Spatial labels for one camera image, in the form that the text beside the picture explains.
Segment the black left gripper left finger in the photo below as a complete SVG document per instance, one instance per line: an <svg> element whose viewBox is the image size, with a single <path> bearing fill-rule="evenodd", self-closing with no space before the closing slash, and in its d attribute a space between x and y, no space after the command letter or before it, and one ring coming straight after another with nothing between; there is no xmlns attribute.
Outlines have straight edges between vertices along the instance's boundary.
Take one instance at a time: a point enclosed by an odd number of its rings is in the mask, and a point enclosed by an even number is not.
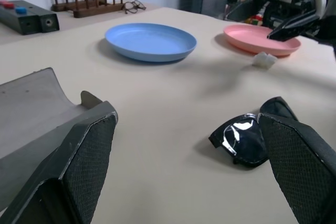
<svg viewBox="0 0 336 224"><path fill-rule="evenodd" d="M90 224L109 167L117 112L107 101L72 126L0 216L0 224Z"/></svg>

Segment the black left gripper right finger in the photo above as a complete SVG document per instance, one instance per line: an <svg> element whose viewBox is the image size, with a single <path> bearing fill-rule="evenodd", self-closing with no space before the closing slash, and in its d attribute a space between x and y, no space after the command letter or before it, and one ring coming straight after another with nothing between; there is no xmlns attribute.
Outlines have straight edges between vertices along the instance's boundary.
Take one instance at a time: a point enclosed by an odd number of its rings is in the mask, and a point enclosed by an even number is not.
<svg viewBox="0 0 336 224"><path fill-rule="evenodd" d="M336 224L336 151L310 126L261 113L271 169L299 224Z"/></svg>

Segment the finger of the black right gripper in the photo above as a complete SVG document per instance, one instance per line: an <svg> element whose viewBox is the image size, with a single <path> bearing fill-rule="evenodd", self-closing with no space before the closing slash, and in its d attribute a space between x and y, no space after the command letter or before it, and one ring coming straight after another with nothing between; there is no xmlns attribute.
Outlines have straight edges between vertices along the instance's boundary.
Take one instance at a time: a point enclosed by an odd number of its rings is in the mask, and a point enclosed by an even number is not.
<svg viewBox="0 0 336 224"><path fill-rule="evenodd" d="M226 19L234 22L243 22L258 14L267 2L274 1L275 0L245 0L239 2L230 9L226 15Z"/></svg>
<svg viewBox="0 0 336 224"><path fill-rule="evenodd" d="M315 28L319 20L320 17L315 11L290 17L269 33L267 38L276 41L290 40Z"/></svg>

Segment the pink round plate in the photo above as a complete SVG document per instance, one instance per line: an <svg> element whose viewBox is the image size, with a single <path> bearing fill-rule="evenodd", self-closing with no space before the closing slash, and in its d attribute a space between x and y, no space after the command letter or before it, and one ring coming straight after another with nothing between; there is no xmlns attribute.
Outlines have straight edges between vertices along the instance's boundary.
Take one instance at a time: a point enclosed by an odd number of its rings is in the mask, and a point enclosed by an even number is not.
<svg viewBox="0 0 336 224"><path fill-rule="evenodd" d="M243 51L258 54L265 52L275 57L286 57L301 47L297 38L287 41L277 41L268 38L272 30L248 24L229 25L224 28L223 33L226 41Z"/></svg>

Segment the black sunglasses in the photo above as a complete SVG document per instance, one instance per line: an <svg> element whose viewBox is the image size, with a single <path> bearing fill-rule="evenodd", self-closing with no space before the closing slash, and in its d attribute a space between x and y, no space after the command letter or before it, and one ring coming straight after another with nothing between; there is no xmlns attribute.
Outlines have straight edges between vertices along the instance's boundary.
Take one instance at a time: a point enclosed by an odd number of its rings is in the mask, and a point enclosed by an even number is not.
<svg viewBox="0 0 336 224"><path fill-rule="evenodd" d="M255 168L268 161L265 141L258 123L259 113L298 120L282 97L267 100L257 113L246 113L222 124L210 136L215 148L222 148L234 164Z"/></svg>

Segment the grey rectangular cloth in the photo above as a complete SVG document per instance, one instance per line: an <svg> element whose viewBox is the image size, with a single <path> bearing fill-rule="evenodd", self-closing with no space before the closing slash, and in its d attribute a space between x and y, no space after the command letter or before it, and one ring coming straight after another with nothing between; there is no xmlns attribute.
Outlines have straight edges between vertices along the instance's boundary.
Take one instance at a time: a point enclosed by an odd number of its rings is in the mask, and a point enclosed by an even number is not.
<svg viewBox="0 0 336 224"><path fill-rule="evenodd" d="M88 91L72 103L52 68L0 85L0 160L102 101Z"/></svg>

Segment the white crumpled paper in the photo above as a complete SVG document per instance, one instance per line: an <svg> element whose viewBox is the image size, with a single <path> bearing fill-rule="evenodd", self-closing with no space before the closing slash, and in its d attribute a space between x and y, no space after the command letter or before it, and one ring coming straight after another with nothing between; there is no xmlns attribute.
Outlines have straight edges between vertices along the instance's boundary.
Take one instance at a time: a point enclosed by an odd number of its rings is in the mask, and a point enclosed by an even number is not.
<svg viewBox="0 0 336 224"><path fill-rule="evenodd" d="M260 52L253 57L252 65L258 68L269 69L277 60L278 58L271 54Z"/></svg>

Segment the blue round plate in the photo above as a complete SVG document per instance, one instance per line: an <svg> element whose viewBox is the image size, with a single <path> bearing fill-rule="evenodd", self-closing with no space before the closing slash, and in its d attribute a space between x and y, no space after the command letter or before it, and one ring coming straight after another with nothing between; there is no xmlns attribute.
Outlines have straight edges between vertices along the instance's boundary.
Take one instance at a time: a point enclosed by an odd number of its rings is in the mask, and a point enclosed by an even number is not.
<svg viewBox="0 0 336 224"><path fill-rule="evenodd" d="M190 33L154 23L114 26L106 31L105 40L118 54L151 63L182 60L197 46L196 38Z"/></svg>

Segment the thin-framed clear eyeglasses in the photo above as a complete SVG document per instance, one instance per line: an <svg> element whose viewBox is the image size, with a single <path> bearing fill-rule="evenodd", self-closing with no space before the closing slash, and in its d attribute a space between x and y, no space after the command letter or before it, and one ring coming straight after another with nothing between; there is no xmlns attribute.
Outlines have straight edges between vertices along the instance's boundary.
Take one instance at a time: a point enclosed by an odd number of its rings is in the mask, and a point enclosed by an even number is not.
<svg viewBox="0 0 336 224"><path fill-rule="evenodd" d="M121 8L126 14L136 14L139 10L146 10L146 6L139 0L125 2Z"/></svg>

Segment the black box with buttons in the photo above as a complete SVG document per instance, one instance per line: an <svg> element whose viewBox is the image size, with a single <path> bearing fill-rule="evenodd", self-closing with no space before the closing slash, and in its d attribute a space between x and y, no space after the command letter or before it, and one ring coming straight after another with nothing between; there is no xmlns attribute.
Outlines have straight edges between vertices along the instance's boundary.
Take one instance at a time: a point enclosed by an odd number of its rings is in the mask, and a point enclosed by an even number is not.
<svg viewBox="0 0 336 224"><path fill-rule="evenodd" d="M20 15L14 9L6 9L0 5L0 23L18 32L21 35L36 34L41 31L39 19L36 14L29 10L30 3L26 1L6 1L0 0L0 3L10 2L16 7L24 7L27 14Z"/></svg>

